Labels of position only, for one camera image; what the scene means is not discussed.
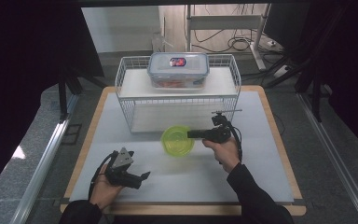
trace white wire rack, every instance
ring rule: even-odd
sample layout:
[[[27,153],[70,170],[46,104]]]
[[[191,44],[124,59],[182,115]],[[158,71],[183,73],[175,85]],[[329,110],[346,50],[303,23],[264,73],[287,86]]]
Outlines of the white wire rack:
[[[173,125],[210,129],[214,111],[235,110],[241,76],[231,54],[209,55],[210,74],[202,90],[159,90],[147,74],[150,57],[124,57],[116,94],[132,133],[163,132]],[[232,120],[234,112],[225,113]]]

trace white wall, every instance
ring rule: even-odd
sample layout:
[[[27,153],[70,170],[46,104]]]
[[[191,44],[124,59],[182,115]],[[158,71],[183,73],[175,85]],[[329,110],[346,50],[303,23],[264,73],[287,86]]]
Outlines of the white wall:
[[[82,8],[98,53],[151,50],[160,32],[158,7]]]

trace person's right hand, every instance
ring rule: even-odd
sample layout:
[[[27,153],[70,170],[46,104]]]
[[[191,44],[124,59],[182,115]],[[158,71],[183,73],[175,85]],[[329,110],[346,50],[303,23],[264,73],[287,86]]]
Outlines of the person's right hand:
[[[214,151],[214,158],[223,164],[223,169],[228,173],[240,162],[237,143],[233,137],[222,144],[203,139],[202,144]]]

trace yellow-green bowl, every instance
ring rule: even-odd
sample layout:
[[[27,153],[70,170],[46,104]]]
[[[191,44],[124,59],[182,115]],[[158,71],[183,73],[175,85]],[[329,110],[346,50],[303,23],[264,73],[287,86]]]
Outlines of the yellow-green bowl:
[[[161,136],[161,143],[164,150],[174,156],[182,157],[191,151],[194,146],[194,139],[187,138],[187,126],[176,125],[168,128]]]

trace container lid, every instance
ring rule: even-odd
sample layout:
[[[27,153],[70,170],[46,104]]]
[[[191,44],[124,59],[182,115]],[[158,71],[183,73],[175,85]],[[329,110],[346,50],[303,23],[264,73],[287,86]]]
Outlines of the container lid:
[[[147,72],[151,77],[206,77],[209,74],[208,56],[205,53],[153,53]]]
[[[161,136],[161,143],[164,150],[174,156],[185,156],[194,146],[194,139],[187,138],[187,132],[190,128],[187,126],[172,126],[165,130]]]

